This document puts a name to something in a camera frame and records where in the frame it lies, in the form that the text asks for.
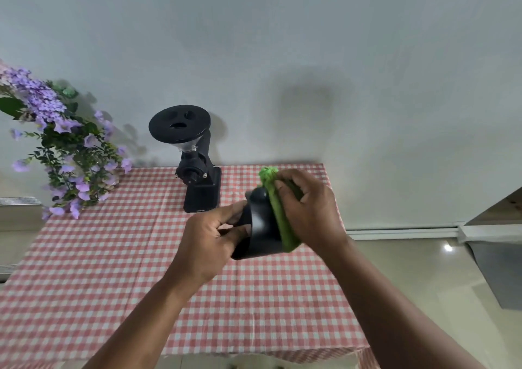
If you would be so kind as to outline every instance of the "hand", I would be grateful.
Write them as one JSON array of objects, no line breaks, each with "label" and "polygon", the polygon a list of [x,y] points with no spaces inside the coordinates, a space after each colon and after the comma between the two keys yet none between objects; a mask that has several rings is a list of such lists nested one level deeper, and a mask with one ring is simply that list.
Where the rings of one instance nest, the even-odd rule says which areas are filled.
[{"label": "hand", "polygon": [[247,226],[218,229],[239,220],[246,201],[214,208],[191,216],[179,243],[178,252],[165,279],[181,282],[195,293],[225,266],[239,241],[248,236]]},{"label": "hand", "polygon": [[292,180],[304,193],[298,201],[289,187],[276,181],[284,212],[297,237],[325,260],[349,241],[337,214],[334,192],[310,173],[282,170],[280,180]]}]

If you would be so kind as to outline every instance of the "table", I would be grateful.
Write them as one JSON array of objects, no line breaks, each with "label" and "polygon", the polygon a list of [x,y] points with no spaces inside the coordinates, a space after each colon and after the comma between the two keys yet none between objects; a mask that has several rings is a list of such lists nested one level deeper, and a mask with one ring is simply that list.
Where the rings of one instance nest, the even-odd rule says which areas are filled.
[{"label": "table", "polygon": [[[330,183],[322,164],[302,168]],[[220,205],[243,199],[261,165],[222,167]],[[88,359],[170,264],[187,218],[175,168],[136,168],[79,220],[53,216],[0,295],[0,367]],[[230,260],[181,311],[162,354],[266,353],[304,363],[357,352],[362,329],[309,248]]]}]

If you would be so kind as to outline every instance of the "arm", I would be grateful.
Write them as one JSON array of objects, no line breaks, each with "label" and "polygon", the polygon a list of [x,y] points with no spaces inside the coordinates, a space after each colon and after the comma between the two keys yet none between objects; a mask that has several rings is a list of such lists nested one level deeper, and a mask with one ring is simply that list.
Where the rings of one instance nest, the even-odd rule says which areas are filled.
[{"label": "arm", "polygon": [[246,202],[193,215],[178,251],[159,280],[84,369],[154,368],[179,312],[204,283],[212,280],[247,235],[246,227],[219,230],[238,220]]},{"label": "arm", "polygon": [[297,201],[276,181],[292,228],[336,277],[383,369],[484,369],[357,250],[339,220],[331,189],[299,170],[283,170],[278,178],[291,179],[303,190]]}]

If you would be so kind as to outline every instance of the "microfiber cloth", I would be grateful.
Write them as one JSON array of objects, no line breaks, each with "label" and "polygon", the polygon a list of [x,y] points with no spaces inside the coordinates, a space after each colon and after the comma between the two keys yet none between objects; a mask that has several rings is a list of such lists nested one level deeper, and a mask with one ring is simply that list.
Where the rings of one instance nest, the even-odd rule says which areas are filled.
[{"label": "microfiber cloth", "polygon": [[[274,184],[277,179],[277,172],[277,167],[264,167],[259,171],[259,178],[261,179],[261,184],[268,192],[268,198],[270,199],[272,210],[276,216],[277,227],[281,234],[283,249],[285,252],[292,252],[294,249],[299,247],[301,241],[297,238],[290,226],[290,222],[288,222],[287,216],[284,214],[283,204],[281,203],[281,198],[279,197],[276,185]],[[302,190],[292,181],[285,180],[284,183],[292,189],[296,199],[301,200],[303,197]]]}]

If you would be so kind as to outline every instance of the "gray mat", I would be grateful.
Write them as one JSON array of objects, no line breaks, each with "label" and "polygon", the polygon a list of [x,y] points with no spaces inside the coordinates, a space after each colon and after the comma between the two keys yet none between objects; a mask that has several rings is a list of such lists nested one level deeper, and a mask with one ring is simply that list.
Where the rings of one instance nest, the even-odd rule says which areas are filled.
[{"label": "gray mat", "polygon": [[522,244],[468,242],[501,308],[522,310]]}]

